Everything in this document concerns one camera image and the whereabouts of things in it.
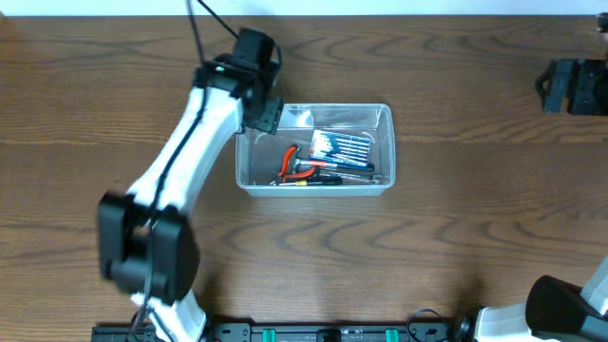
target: white wall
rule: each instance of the white wall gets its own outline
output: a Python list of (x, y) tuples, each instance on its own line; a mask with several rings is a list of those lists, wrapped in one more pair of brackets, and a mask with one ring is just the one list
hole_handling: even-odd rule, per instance
[[(599, 14), (608, 0), (207, 0), (223, 15)], [(180, 15), (183, 0), (0, 0), (6, 15)]]

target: red-handled pliers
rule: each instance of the red-handled pliers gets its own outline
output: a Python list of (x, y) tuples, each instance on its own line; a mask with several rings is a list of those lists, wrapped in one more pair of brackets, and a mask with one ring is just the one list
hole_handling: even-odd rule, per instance
[(295, 160), (295, 155), (302, 149), (301, 146), (297, 146), (296, 144), (291, 145), (285, 154), (283, 155), (283, 163), (281, 164), (281, 170), (276, 174), (276, 180), (272, 182), (272, 184), (278, 184), (281, 181), (287, 180), (305, 180), (308, 177), (314, 175), (317, 172), (318, 168), (313, 167), (309, 170), (299, 173), (289, 174), (287, 173), (287, 169), (289, 168), (289, 164), (291, 160)]

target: wood grain tabletop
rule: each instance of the wood grain tabletop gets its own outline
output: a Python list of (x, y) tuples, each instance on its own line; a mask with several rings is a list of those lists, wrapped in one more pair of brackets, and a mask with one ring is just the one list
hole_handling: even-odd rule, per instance
[[(384, 103), (379, 198), (251, 198), (220, 153), (192, 225), (209, 314), (403, 321), (584, 284), (608, 251), (608, 119), (547, 115), (552, 58), (601, 58), (593, 17), (227, 17), (282, 46), (287, 103)], [(233, 38), (200, 18), (207, 57)], [(197, 65), (185, 17), (7, 18), (0, 29), (0, 340), (87, 341), (135, 307), (101, 280), (97, 203), (156, 158)]]

